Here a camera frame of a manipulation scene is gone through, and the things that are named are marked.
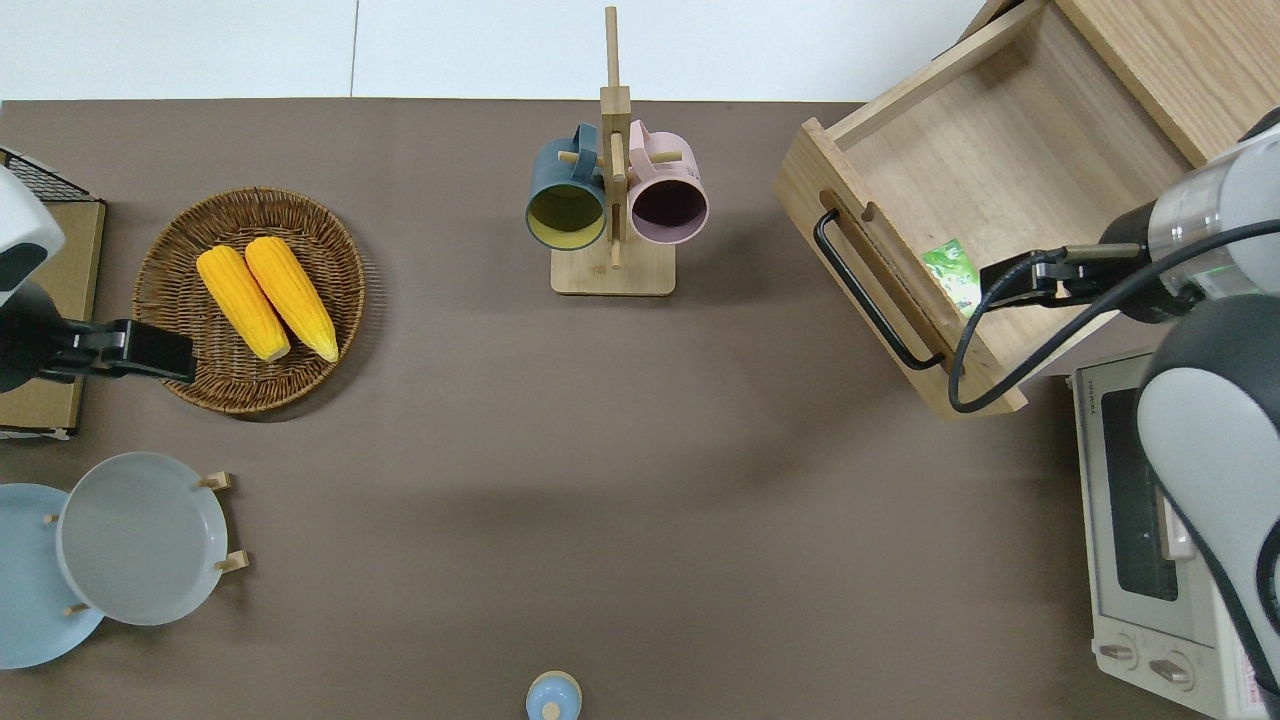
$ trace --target wooden cabinet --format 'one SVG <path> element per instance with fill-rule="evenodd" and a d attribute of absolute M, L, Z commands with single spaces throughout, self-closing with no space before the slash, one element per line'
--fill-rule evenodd
<path fill-rule="evenodd" d="M 947 368 L 965 318 L 922 255 L 955 238 L 982 266 L 1096 242 L 1280 104 L 1275 37 L 1267 0 L 993 0 L 920 72 L 829 128 L 804 123 L 774 191 L 850 299 L 838 265 L 864 288 L 876 310 L 855 301 L 858 311 L 901 340 L 895 356 L 925 402 L 955 416 Z M 814 227 L 831 210 L 824 252 Z M 1078 311 L 988 314 L 961 396 L 989 388 Z M 911 357 L 938 361 L 916 370 Z M 1024 404 L 1015 389 L 987 413 Z"/>

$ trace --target oven door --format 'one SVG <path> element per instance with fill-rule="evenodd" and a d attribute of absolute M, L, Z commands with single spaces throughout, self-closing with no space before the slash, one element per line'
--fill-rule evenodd
<path fill-rule="evenodd" d="M 1100 615 L 1206 647 L 1217 643 L 1213 583 L 1138 442 L 1148 356 L 1082 372 L 1085 480 Z"/>

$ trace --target oven window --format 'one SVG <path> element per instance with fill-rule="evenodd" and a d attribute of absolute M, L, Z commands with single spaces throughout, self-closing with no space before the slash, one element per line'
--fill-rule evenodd
<path fill-rule="evenodd" d="M 1120 587 L 1156 600 L 1178 600 L 1178 568 L 1160 552 L 1156 471 L 1138 443 L 1138 389 L 1102 396 L 1102 437 L 1111 487 L 1111 529 Z"/>

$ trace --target oven knob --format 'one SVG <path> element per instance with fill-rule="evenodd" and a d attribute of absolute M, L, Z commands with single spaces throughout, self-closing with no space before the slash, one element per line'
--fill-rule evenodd
<path fill-rule="evenodd" d="M 1106 655 L 1107 657 L 1114 657 L 1116 660 L 1133 660 L 1133 650 L 1123 644 L 1105 644 L 1098 648 L 1100 655 Z"/>
<path fill-rule="evenodd" d="M 1129 635 L 1121 633 L 1116 635 L 1115 642 L 1096 644 L 1094 647 L 1098 655 L 1110 657 L 1129 670 L 1138 666 L 1138 648 Z"/>
<path fill-rule="evenodd" d="M 1170 652 L 1169 657 L 1152 660 L 1148 667 L 1151 667 L 1152 673 L 1169 680 L 1170 684 L 1176 685 L 1184 692 L 1196 687 L 1196 674 L 1192 671 L 1192 664 L 1180 652 Z"/>

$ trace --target green packet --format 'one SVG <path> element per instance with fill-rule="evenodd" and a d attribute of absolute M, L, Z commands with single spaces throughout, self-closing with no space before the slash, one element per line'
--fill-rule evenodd
<path fill-rule="evenodd" d="M 924 265 L 938 278 L 942 290 L 956 304 L 965 318 L 973 315 L 973 309 L 982 300 L 982 281 L 973 268 L 959 240 L 951 240 L 941 247 L 924 254 Z"/>

